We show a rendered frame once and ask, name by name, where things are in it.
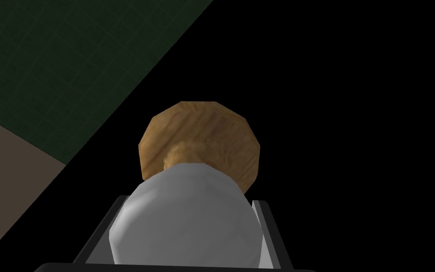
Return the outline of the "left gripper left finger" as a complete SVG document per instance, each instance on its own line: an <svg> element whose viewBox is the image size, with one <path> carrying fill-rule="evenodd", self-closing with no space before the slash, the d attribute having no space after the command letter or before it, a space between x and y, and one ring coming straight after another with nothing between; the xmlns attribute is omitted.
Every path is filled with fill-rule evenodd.
<svg viewBox="0 0 435 272"><path fill-rule="evenodd" d="M128 195L119 196L112 207L100 221L79 254L74 260L76 264L115 264L109 243L109 231L118 216Z"/></svg>

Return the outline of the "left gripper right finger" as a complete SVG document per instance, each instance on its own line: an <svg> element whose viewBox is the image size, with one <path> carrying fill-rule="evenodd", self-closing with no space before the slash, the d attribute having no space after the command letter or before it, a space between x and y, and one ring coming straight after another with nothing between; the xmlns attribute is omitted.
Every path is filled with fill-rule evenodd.
<svg viewBox="0 0 435 272"><path fill-rule="evenodd" d="M252 201L252 208L263 232L260 268L292 268L292 262L285 248L276 221L266 201Z"/></svg>

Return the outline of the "black door leaf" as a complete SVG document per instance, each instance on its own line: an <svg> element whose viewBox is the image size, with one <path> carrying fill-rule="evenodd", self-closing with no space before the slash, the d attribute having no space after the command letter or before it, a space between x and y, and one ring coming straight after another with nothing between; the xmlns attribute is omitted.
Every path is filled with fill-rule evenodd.
<svg viewBox="0 0 435 272"><path fill-rule="evenodd" d="M0 272L72 261L185 100L249 122L296 268L435 272L435 0L0 0L0 125L66 164Z"/></svg>

